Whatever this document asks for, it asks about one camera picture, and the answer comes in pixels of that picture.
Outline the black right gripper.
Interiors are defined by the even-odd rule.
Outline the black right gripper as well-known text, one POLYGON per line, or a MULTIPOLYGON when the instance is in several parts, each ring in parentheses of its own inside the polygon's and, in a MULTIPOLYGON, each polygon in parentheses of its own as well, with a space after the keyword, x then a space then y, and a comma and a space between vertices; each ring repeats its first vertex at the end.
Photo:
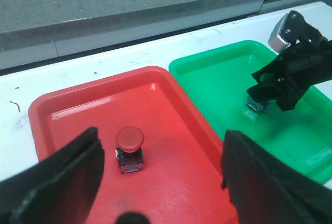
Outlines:
POLYGON ((290 45, 277 58, 251 74, 258 84, 247 89, 255 101, 275 101, 293 110, 311 85, 331 80, 331 41, 297 11, 290 11, 290 45))

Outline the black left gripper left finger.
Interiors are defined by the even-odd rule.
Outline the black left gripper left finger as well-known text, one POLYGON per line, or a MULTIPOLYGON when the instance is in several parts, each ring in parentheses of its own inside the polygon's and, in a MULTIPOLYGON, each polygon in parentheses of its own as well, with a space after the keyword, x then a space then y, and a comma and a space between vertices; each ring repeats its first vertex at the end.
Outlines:
POLYGON ((85 223, 105 151, 91 127, 35 166, 1 182, 1 223, 85 223))

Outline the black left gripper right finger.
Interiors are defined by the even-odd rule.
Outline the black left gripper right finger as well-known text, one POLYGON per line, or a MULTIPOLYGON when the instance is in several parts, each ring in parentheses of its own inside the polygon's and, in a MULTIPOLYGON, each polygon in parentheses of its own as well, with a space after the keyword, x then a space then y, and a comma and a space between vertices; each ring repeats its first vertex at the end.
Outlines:
POLYGON ((239 223, 331 223, 331 190, 244 133, 226 131, 220 167, 239 223))

